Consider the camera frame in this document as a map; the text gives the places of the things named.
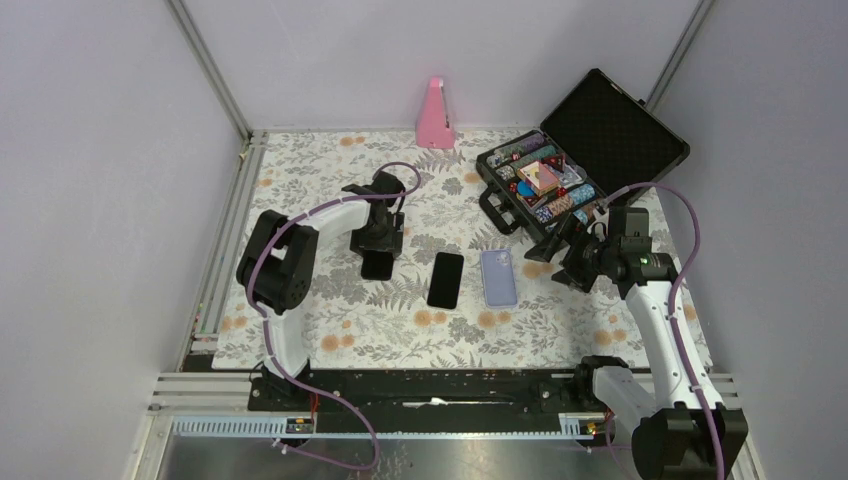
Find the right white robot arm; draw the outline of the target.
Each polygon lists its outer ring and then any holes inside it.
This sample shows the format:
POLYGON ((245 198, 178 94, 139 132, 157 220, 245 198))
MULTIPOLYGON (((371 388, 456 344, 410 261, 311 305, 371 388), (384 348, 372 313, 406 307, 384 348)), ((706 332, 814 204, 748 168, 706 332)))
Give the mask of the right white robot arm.
POLYGON ((638 384, 613 356, 582 358, 569 388, 583 410, 610 413, 631 436, 634 466, 643 479, 724 479, 743 447, 748 424, 730 409, 697 355, 678 297, 682 276, 672 257, 652 249, 649 213, 613 207, 604 236, 566 220, 526 252, 549 262, 566 251, 553 280, 589 292, 607 278, 633 316, 649 361, 653 389, 638 384))

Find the lilac phone case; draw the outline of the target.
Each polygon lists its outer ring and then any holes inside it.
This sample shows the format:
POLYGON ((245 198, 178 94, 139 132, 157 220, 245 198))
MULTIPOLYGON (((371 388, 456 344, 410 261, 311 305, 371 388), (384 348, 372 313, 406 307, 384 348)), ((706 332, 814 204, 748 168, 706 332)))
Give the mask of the lilac phone case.
POLYGON ((493 309, 515 307, 518 295, 510 251, 483 251, 480 254, 480 267, 486 306, 493 309))

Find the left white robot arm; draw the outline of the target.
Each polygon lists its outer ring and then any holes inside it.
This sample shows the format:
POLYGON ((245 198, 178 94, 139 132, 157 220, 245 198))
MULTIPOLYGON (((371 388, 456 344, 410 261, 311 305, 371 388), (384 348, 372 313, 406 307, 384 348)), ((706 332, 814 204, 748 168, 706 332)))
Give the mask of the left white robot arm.
POLYGON ((257 220, 236 279, 262 318, 265 394, 285 410, 301 409, 310 397, 298 374, 309 364, 302 332, 318 251, 347 237, 362 259, 361 277, 390 280, 402 251, 407 193, 397 177, 379 171, 370 184, 347 185, 341 197, 292 218, 267 210, 257 220))

